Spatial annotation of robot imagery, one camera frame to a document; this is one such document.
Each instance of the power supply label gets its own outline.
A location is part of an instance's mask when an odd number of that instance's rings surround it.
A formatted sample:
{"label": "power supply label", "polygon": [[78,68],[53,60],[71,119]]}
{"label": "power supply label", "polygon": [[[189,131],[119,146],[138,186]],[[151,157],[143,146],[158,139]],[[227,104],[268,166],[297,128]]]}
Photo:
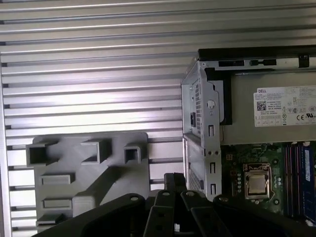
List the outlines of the power supply label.
{"label": "power supply label", "polygon": [[316,86],[258,88],[256,127],[316,124]]}

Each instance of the ventilation slot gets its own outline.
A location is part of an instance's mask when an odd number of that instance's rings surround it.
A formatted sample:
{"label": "ventilation slot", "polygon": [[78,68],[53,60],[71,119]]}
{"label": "ventilation slot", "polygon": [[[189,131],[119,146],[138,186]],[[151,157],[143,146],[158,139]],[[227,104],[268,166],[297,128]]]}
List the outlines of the ventilation slot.
{"label": "ventilation slot", "polygon": [[196,118],[197,118],[197,133],[201,134],[201,117],[202,117],[202,106],[201,106],[201,98],[200,98],[200,85],[196,84]]}

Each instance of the barcode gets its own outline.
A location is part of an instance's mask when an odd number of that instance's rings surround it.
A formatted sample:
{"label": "barcode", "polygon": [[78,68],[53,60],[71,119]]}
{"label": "barcode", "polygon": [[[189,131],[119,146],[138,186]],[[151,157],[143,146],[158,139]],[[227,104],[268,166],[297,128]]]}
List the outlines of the barcode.
{"label": "barcode", "polygon": [[267,102],[257,101],[257,111],[265,111],[265,110],[267,110]]}

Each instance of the metal panel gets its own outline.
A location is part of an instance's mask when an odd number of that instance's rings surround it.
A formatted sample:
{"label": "metal panel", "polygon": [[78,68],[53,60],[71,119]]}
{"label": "metal panel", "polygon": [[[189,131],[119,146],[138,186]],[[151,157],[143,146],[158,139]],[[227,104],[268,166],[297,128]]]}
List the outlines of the metal panel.
{"label": "metal panel", "polygon": [[183,172],[180,80],[197,49],[316,43],[315,9],[314,0],[3,0],[5,236],[10,207],[12,235],[36,233],[25,169],[35,136],[147,132],[151,187],[163,188],[163,173]]}

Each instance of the power supply unit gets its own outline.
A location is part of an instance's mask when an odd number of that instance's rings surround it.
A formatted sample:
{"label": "power supply unit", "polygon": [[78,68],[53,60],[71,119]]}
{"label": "power supply unit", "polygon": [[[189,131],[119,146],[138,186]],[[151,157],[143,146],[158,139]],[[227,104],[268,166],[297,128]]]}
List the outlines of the power supply unit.
{"label": "power supply unit", "polygon": [[316,221],[316,45],[200,49],[182,81],[189,189]]}

